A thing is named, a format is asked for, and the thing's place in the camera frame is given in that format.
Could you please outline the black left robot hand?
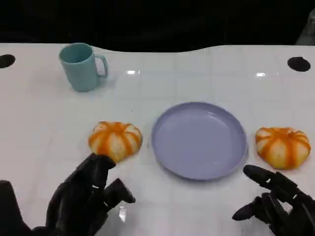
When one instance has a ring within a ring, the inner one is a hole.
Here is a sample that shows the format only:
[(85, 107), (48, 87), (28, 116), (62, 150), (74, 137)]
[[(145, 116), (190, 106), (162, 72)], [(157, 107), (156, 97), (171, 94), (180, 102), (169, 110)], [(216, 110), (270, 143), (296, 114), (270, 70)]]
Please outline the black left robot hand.
[(119, 179), (107, 185), (108, 172), (116, 166), (106, 155), (91, 153), (52, 196), (46, 228), (52, 236), (93, 236), (104, 225), (108, 212), (135, 197)]

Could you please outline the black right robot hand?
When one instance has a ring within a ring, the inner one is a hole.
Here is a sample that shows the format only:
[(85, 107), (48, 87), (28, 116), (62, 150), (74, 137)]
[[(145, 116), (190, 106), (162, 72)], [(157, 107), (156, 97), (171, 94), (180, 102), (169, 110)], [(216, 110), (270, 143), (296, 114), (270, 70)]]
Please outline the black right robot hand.
[(276, 236), (313, 236), (315, 234), (315, 200), (280, 172), (246, 165), (244, 174), (270, 190), (237, 210), (232, 219), (243, 221), (253, 216), (269, 225)]

